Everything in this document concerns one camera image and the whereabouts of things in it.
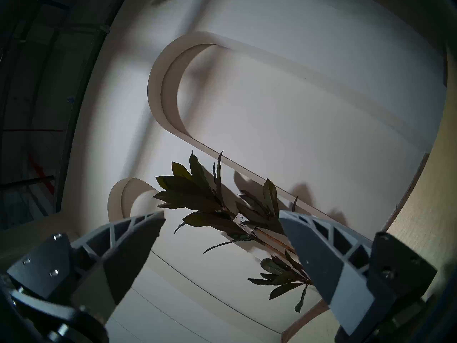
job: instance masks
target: green leaf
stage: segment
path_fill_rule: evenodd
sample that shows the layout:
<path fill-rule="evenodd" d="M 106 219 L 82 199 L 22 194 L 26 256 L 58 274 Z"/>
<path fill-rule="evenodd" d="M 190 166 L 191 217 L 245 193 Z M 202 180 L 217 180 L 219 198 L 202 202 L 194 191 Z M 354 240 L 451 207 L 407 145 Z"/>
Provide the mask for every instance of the green leaf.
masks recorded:
<path fill-rule="evenodd" d="M 292 205 L 291 211 L 295 211 L 295 207 L 296 207 L 296 205 L 297 205 L 297 200 L 298 200 L 298 196 L 295 198 L 295 201 L 294 201 L 294 203 L 293 203 L 293 205 Z"/>
<path fill-rule="evenodd" d="M 178 226 L 178 228 L 175 230 L 175 233 L 176 231 L 178 231 L 181 227 L 183 227 L 185 225 L 185 222 L 183 222 L 181 225 Z"/>
<path fill-rule="evenodd" d="M 218 184 L 218 176 L 216 176 L 216 164 L 212 164 L 212 176 L 214 177 L 214 185 Z"/>
<path fill-rule="evenodd" d="M 217 211 L 222 210 L 221 206 L 214 198 L 206 198 L 202 196 L 184 195 L 172 190 L 159 192 L 153 196 L 156 199 L 163 200 L 166 203 L 173 205 L 173 208 L 188 208 L 191 210 L 200 211 Z"/>
<path fill-rule="evenodd" d="M 273 262 L 270 258 L 265 258 L 260 262 L 260 266 L 266 270 L 268 273 L 281 275 L 286 270 L 278 266 L 275 262 Z"/>
<path fill-rule="evenodd" d="M 189 181 L 193 181 L 191 174 L 183 165 L 181 165 L 181 163 L 172 162 L 171 170 L 173 171 L 173 176 L 184 177 Z"/>
<path fill-rule="evenodd" d="M 260 273 L 260 275 L 267 280 L 274 280 L 275 278 L 278 277 L 278 275 L 276 275 L 276 274 Z"/>
<path fill-rule="evenodd" d="M 271 280 L 264 280 L 264 279 L 254 279 L 254 278 L 248 278 L 248 280 L 251 283 L 257 284 L 257 285 L 272 285 Z"/>
<path fill-rule="evenodd" d="M 218 157 L 218 169 L 217 169 L 217 177 L 216 177 L 216 193 L 218 194 L 219 200 L 222 202 L 222 205 L 224 205 L 224 199 L 222 198 L 222 184 L 221 184 L 221 159 L 222 159 L 222 152 L 219 154 Z"/>
<path fill-rule="evenodd" d="M 303 283 L 287 283 L 287 284 L 281 285 L 270 293 L 270 300 L 274 299 L 278 296 L 281 296 L 282 294 L 285 294 L 286 292 L 288 292 L 292 289 L 295 289 L 296 287 L 298 287 L 300 285 L 303 285 Z"/>
<path fill-rule="evenodd" d="M 282 269 L 286 271 L 292 271 L 292 268 L 290 268 L 285 262 L 280 260 L 278 257 L 272 256 L 272 261 L 276 263 L 278 266 L 280 266 Z"/>
<path fill-rule="evenodd" d="M 257 208 L 260 208 L 262 209 L 262 211 L 257 211 L 258 213 L 264 213 L 265 215 L 269 215 L 268 208 L 265 207 L 265 205 L 262 204 L 262 202 L 258 198 L 249 193 L 247 190 L 240 189 L 239 191 L 242 193 L 241 195 L 243 195 L 243 197 L 241 195 L 240 197 L 242 197 L 244 201 L 246 201 L 250 206 L 252 206 L 253 209 L 257 210 Z M 246 198 L 250 199 L 250 201 L 256 204 L 256 206 L 254 206 L 251 202 L 247 201 Z"/>
<path fill-rule="evenodd" d="M 296 270 L 298 270 L 300 272 L 300 274 L 303 275 L 305 278 L 308 278 L 306 273 L 303 271 L 302 265 L 300 263 L 294 261 L 292 259 L 292 257 L 290 256 L 289 252 L 287 252 L 287 250 L 284 250 L 284 252 L 286 254 L 287 261 L 292 265 L 292 267 L 294 267 Z"/>
<path fill-rule="evenodd" d="M 170 204 L 170 203 L 163 203 L 163 204 L 157 205 L 157 207 L 161 208 L 161 209 L 179 209 L 179 208 L 182 208 L 181 206 L 179 206 L 177 204 Z"/>
<path fill-rule="evenodd" d="M 305 294 L 306 294 L 306 289 L 307 288 L 308 288 L 308 284 L 306 284 L 305 288 L 303 289 L 302 297 L 300 298 L 300 301 L 298 302 L 298 304 L 295 305 L 295 312 L 300 313 L 300 311 L 302 309 L 302 306 L 303 306 L 303 300 L 305 298 Z"/>
<path fill-rule="evenodd" d="M 252 240 L 252 238 L 248 234 L 244 234 L 244 235 L 234 234 L 232 238 L 234 240 L 241 240 L 241 241 L 251 241 Z"/>
<path fill-rule="evenodd" d="M 223 246 L 223 245 L 228 245 L 229 243 L 234 243 L 234 242 L 238 242 L 238 241 L 245 241 L 245 240 L 244 239 L 237 239 L 237 240 L 232 240 L 232 241 L 229 241 L 229 242 L 219 243 L 218 245 L 209 247 L 205 252 L 203 252 L 203 254 L 205 254 L 206 252 L 212 250 L 213 248 L 220 247 L 220 246 Z"/>
<path fill-rule="evenodd" d="M 243 199 L 246 203 L 248 203 L 253 210 L 258 212 L 263 218 L 268 219 L 269 215 L 268 212 L 263 209 L 263 207 L 260 207 L 254 200 L 249 198 L 245 194 L 239 194 L 239 197 Z"/>
<path fill-rule="evenodd" d="M 237 224 L 233 221 L 222 219 L 216 216 L 214 213 L 204 213 L 197 211 L 195 213 L 189 214 L 182 219 L 185 223 L 190 226 L 211 226 L 219 231 L 224 231 L 231 234 L 246 234 Z"/>
<path fill-rule="evenodd" d="M 268 208 L 270 209 L 271 213 L 274 214 L 275 217 L 278 217 L 279 208 L 278 208 L 278 196 L 276 193 L 276 186 L 269 179 L 267 179 L 263 185 L 263 196 L 265 198 L 266 204 L 268 205 Z"/>
<path fill-rule="evenodd" d="M 191 165 L 193 181 L 203 190 L 206 195 L 211 196 L 212 189 L 209 186 L 208 180 L 206 179 L 203 166 L 198 162 L 198 158 L 194 155 L 193 152 L 189 158 L 189 164 Z"/>
<path fill-rule="evenodd" d="M 284 272 L 280 276 L 278 276 L 275 280 L 273 280 L 273 285 L 284 285 L 285 283 L 289 283 L 295 281 L 295 275 L 292 272 Z"/>
<path fill-rule="evenodd" d="M 194 182 L 188 180 L 185 177 L 181 176 L 160 176 L 156 177 L 157 182 L 161 185 L 162 188 L 166 190 L 172 190 L 178 193 L 182 193 L 184 195 L 198 195 L 198 196 L 205 196 L 205 193 L 200 189 L 198 185 Z"/>
<path fill-rule="evenodd" d="M 282 229 L 282 225 L 279 222 L 279 219 L 272 218 L 268 221 L 268 229 L 278 234 L 284 235 L 284 230 Z"/>
<path fill-rule="evenodd" d="M 156 177 L 155 179 L 157 179 L 157 183 L 165 190 L 168 189 L 168 186 L 165 184 L 165 182 L 163 181 L 162 177 Z"/>
<path fill-rule="evenodd" d="M 265 224 L 266 226 L 264 226 L 264 227 L 268 226 L 268 219 L 265 219 L 264 217 L 262 217 L 262 215 L 260 215 L 255 210 L 248 208 L 246 205 L 244 205 L 240 202 L 236 202 L 236 207 L 237 207 L 238 211 L 249 221 L 255 221 L 255 222 L 258 222 L 261 224 Z"/>

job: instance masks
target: artificial plant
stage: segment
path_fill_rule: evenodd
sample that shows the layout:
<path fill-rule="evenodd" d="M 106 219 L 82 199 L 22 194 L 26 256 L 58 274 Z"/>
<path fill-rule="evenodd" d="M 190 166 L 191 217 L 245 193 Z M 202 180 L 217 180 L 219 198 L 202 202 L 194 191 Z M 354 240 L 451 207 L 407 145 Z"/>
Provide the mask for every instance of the artificial plant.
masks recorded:
<path fill-rule="evenodd" d="M 226 206 L 222 196 L 221 158 L 222 152 L 219 154 L 217 167 L 215 164 L 212 167 L 215 188 L 210 186 L 205 175 L 206 170 L 192 152 L 189 158 L 191 172 L 180 163 L 173 162 L 171 165 L 173 176 L 156 177 L 157 182 L 165 191 L 157 193 L 154 198 L 165 201 L 164 204 L 159 205 L 160 208 L 196 210 L 182 219 L 182 224 L 175 232 L 186 224 L 195 227 L 211 226 L 226 232 L 229 237 L 233 238 L 232 241 L 208 248 L 205 253 L 213 248 L 237 241 L 255 240 L 265 245 L 265 242 L 255 234 L 248 235 L 233 222 L 236 214 Z M 264 183 L 263 200 L 259 200 L 246 190 L 240 190 L 240 192 L 242 193 L 239 195 L 240 198 L 250 205 L 236 202 L 238 211 L 248 219 L 243 224 L 284 234 L 278 219 L 276 186 L 272 181 L 267 179 Z"/>
<path fill-rule="evenodd" d="M 222 196 L 221 158 L 222 152 L 219 154 L 217 167 L 215 164 L 212 167 L 212 175 L 214 177 L 215 185 L 214 188 L 209 184 L 206 178 L 206 170 L 199 163 L 197 157 L 192 152 L 189 158 L 190 172 L 180 163 L 173 162 L 171 164 L 173 176 L 156 177 L 157 182 L 164 189 L 164 191 L 154 195 L 154 198 L 165 202 L 164 204 L 159 205 L 160 208 L 188 208 L 195 210 L 195 212 L 182 219 L 183 222 L 178 226 L 178 228 L 176 228 L 175 233 L 186 224 L 194 227 L 211 226 L 219 231 L 226 232 L 229 237 L 233 238 L 233 240 L 229 242 L 224 242 L 208 248 L 204 253 L 229 243 L 254 240 L 269 247 L 271 250 L 276 251 L 280 256 L 284 257 L 295 270 L 278 257 L 272 256 L 271 259 L 266 258 L 260 263 L 262 268 L 268 272 L 268 274 L 260 274 L 264 279 L 249 278 L 248 280 L 257 285 L 277 286 L 277 288 L 271 292 L 270 300 L 288 292 L 289 290 L 305 285 L 301 299 L 295 306 L 295 311 L 300 312 L 303 306 L 306 289 L 309 285 L 313 284 L 312 281 L 303 271 L 303 267 L 290 257 L 287 250 L 285 250 L 285 254 L 282 254 L 277 249 L 259 239 L 255 235 L 255 231 L 248 234 L 233 222 L 236 214 L 230 211 L 230 209 L 226 206 Z M 236 207 L 238 211 L 248 219 L 242 224 L 284 234 L 279 222 L 279 207 L 276 186 L 272 181 L 269 179 L 265 181 L 263 185 L 262 200 L 256 198 L 246 190 L 241 189 L 240 192 L 241 194 L 239 197 L 242 198 L 246 204 L 236 202 Z M 298 197 L 295 198 L 292 211 L 295 211 L 297 199 Z M 293 251 L 290 247 L 284 245 L 283 243 L 279 241 L 277 242 L 283 247 L 289 248 L 289 250 Z"/>
<path fill-rule="evenodd" d="M 285 250 L 287 261 L 295 269 L 284 263 L 276 256 L 265 258 L 260 262 L 261 267 L 268 273 L 260 273 L 263 279 L 248 278 L 248 280 L 256 285 L 275 285 L 277 288 L 270 293 L 270 300 L 285 294 L 286 292 L 305 285 L 300 301 L 295 306 L 295 311 L 300 312 L 303 306 L 306 289 L 309 285 L 313 285 L 312 280 L 303 271 L 300 263 L 294 261 L 290 254 Z"/>

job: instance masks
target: wooden edge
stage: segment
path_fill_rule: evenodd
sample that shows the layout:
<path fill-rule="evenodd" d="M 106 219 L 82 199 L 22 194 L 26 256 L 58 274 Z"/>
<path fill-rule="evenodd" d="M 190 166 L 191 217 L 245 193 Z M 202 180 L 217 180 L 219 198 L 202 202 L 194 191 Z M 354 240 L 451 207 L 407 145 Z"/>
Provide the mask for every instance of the wooden edge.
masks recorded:
<path fill-rule="evenodd" d="M 328 309 L 329 307 L 324 300 L 319 301 L 311 310 L 305 313 L 301 318 L 296 320 L 289 328 L 281 333 L 281 343 L 288 342 L 304 325 L 319 316 L 321 313 L 326 312 Z"/>
<path fill-rule="evenodd" d="M 422 171 L 424 170 L 425 164 L 427 163 L 429 156 L 430 156 L 430 154 L 427 154 L 427 153 L 424 154 L 424 157 L 422 158 L 422 161 L 420 162 L 419 168 L 417 169 L 416 174 L 414 175 L 414 178 L 411 181 L 410 186 L 408 187 L 408 190 L 406 191 L 404 196 L 401 198 L 399 204 L 397 205 L 397 208 L 395 208 L 395 211 L 392 213 L 389 220 L 386 222 L 386 224 L 384 225 L 384 227 L 381 231 L 387 231 L 389 229 L 390 225 L 392 225 L 392 223 L 397 218 L 398 214 L 400 214 L 401 209 L 403 209 L 406 201 L 408 200 L 411 193 L 413 192 L 414 187 L 416 186 L 417 181 L 419 180 L 419 177 L 422 174 Z"/>

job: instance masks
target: white label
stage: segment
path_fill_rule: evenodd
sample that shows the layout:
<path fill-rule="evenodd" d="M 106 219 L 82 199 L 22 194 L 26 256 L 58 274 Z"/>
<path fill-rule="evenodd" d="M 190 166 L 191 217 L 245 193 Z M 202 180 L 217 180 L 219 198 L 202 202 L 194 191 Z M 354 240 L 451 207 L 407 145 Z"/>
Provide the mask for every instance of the white label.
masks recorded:
<path fill-rule="evenodd" d="M 248 221 L 247 218 L 245 218 L 241 213 L 238 213 L 237 216 L 233 219 L 233 222 L 237 224 L 239 227 L 241 227 L 244 231 L 246 231 L 248 234 L 251 234 L 252 231 L 254 231 L 253 228 L 249 227 L 248 225 L 242 224 L 242 222 Z"/>

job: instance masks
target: red stripe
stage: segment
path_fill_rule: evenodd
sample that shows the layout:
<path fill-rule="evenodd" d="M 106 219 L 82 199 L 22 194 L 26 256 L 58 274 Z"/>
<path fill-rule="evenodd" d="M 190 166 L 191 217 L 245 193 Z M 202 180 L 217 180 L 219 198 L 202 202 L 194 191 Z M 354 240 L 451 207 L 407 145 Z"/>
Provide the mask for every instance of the red stripe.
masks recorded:
<path fill-rule="evenodd" d="M 40 178 L 46 177 L 46 175 L 43 172 L 43 169 L 38 164 L 36 164 L 36 162 L 33 160 L 33 157 L 32 157 L 31 154 L 28 154 L 28 158 L 29 158 L 29 162 L 31 163 L 31 165 L 35 169 L 35 172 L 38 174 L 38 176 Z M 48 189 L 48 191 L 52 195 L 54 195 L 54 186 L 51 184 L 51 182 L 50 181 L 46 181 L 46 182 L 43 182 L 43 183 L 46 186 L 46 188 Z"/>

